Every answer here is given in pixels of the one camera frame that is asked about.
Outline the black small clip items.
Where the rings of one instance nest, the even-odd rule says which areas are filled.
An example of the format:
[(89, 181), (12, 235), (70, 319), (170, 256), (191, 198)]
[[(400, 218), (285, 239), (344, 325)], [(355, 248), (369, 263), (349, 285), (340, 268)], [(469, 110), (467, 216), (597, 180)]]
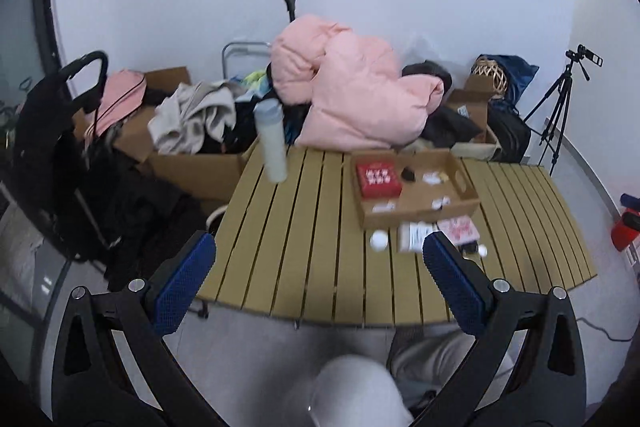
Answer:
[(463, 244), (459, 247), (459, 251), (463, 256), (475, 255), (478, 251), (478, 243), (472, 242), (472, 243)]

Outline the pink pouch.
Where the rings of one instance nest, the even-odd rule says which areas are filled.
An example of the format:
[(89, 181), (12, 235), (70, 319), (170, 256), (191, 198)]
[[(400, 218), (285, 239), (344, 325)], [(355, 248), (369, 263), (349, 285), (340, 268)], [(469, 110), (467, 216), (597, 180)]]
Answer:
[(480, 240), (480, 232), (469, 216), (439, 220), (437, 222), (437, 228), (456, 246), (478, 242)]

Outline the large white pill bottle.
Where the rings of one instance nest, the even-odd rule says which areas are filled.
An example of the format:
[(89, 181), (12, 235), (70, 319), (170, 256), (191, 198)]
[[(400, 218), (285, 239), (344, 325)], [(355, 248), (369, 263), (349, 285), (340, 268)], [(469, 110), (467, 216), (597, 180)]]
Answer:
[[(437, 231), (436, 225), (426, 222), (405, 222), (399, 225), (397, 231), (396, 251), (398, 253), (421, 254), (425, 237)], [(369, 245), (374, 251), (384, 251), (390, 246), (390, 232), (374, 231), (369, 239)]]

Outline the small white round jar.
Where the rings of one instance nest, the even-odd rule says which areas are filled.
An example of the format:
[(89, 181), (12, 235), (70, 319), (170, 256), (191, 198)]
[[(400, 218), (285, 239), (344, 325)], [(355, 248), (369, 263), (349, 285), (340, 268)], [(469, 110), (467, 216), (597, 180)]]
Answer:
[(444, 208), (445, 206), (448, 206), (450, 204), (450, 198), (449, 197), (443, 197), (440, 199), (434, 199), (432, 202), (432, 208), (434, 210), (441, 210), (442, 208)]

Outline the black hair scrunchie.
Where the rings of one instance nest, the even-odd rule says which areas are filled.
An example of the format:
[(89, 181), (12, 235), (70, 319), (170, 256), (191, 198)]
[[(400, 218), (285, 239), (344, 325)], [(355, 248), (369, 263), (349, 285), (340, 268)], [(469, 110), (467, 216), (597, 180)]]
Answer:
[(405, 167), (401, 171), (401, 178), (407, 182), (414, 182), (416, 181), (416, 174), (411, 168)]

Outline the red patterned box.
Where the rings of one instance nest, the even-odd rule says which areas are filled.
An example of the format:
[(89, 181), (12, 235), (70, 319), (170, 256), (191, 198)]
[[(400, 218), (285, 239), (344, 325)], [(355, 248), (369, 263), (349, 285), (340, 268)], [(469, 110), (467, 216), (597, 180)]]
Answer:
[(391, 162), (360, 162), (356, 173), (363, 199), (397, 198), (401, 194), (402, 184)]

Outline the red object at edge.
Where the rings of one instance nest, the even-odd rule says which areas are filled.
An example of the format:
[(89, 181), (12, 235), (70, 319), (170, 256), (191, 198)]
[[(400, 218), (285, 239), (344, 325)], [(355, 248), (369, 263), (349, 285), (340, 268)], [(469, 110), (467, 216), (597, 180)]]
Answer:
[(624, 251), (640, 234), (640, 217), (636, 210), (627, 209), (611, 231), (612, 244), (616, 251)]

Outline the grey sweatpants leg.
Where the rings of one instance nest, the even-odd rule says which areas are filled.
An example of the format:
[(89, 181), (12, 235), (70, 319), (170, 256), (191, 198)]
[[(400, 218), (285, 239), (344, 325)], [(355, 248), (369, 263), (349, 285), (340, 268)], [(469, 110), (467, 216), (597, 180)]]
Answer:
[(424, 329), (398, 331), (386, 366), (404, 406), (425, 409), (457, 372), (474, 343), (475, 338), (460, 329), (438, 336), (427, 336)]
[(392, 375), (377, 361), (343, 355), (326, 363), (314, 379), (308, 414), (315, 426), (409, 426)]

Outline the shallow cardboard tray box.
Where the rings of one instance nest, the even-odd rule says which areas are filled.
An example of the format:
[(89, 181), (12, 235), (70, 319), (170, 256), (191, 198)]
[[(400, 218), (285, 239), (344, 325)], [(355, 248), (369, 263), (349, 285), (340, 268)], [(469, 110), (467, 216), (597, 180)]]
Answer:
[[(357, 179), (356, 165), (360, 162), (391, 162), (397, 171), (402, 184), (402, 191), (397, 198), (363, 199)], [(401, 178), (401, 171), (411, 168), (416, 174), (416, 181), (407, 182)], [(442, 184), (430, 185), (422, 181), (426, 172), (442, 171), (448, 174), (449, 180)], [(449, 150), (424, 150), (416, 153), (396, 153), (393, 150), (360, 150), (352, 154), (352, 191), (356, 200), (356, 208), (360, 225), (365, 230), (386, 230), (397, 228), (405, 222), (437, 222), (439, 220), (460, 216), (471, 216), (480, 205), (480, 196), (462, 162)], [(441, 210), (434, 210), (434, 199), (450, 198), (450, 204)], [(394, 202), (396, 208), (392, 212), (372, 212), (378, 202)]]

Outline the hello sticker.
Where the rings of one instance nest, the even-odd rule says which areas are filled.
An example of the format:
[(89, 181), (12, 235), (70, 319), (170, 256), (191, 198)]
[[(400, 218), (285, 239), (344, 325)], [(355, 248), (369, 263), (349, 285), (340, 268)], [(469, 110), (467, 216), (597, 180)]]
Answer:
[(371, 211), (372, 212), (392, 212), (396, 208), (396, 204), (394, 202), (378, 202), (375, 204)]
[(422, 181), (430, 185), (442, 184), (447, 182), (448, 180), (448, 174), (442, 171), (426, 172), (422, 176)]

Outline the black garment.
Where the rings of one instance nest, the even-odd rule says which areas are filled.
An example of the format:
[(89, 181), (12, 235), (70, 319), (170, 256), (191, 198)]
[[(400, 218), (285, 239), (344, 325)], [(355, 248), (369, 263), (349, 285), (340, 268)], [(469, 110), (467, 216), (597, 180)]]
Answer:
[(451, 148), (456, 143), (469, 143), (482, 134), (483, 130), (470, 118), (455, 110), (439, 106), (427, 117), (420, 137), (431, 142), (436, 148)]

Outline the woven rattan basket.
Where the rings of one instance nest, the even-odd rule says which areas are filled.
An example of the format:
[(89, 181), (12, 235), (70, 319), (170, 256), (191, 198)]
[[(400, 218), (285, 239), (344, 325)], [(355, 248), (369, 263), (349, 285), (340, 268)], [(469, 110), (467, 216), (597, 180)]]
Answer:
[(491, 80), (494, 98), (504, 98), (506, 96), (509, 80), (496, 60), (489, 58), (487, 55), (479, 55), (472, 65), (471, 74), (487, 77)]

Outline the folding slatted wooden table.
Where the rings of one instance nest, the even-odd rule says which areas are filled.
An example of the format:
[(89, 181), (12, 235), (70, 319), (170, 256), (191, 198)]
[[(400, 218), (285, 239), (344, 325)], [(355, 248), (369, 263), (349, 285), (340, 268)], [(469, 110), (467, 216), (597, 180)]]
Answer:
[[(488, 277), (544, 293), (597, 273), (582, 232), (547, 171), (468, 159), (480, 195), (473, 222)], [(444, 298), (421, 258), (398, 235), (375, 249), (360, 227), (346, 155), (294, 148), (288, 179), (271, 183), (250, 156), (216, 234), (217, 256), (198, 292), (209, 303), (318, 324), (437, 324)]]

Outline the beige crumpled clothes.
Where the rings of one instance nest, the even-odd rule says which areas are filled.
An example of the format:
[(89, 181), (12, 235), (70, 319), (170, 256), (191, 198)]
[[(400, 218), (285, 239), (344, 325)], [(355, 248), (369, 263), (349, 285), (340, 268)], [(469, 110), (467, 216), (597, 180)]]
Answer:
[(235, 127), (235, 100), (243, 93), (228, 81), (180, 83), (148, 122), (155, 152), (195, 155), (206, 138), (224, 141), (224, 132)]

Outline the tall white thermos bottle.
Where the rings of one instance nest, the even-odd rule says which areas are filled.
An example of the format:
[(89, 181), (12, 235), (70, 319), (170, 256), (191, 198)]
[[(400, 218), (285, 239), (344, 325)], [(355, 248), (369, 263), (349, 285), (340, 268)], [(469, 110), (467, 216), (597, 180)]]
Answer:
[(288, 177), (288, 163), (280, 102), (276, 98), (267, 98), (257, 103), (254, 121), (267, 178), (271, 183), (282, 183)]

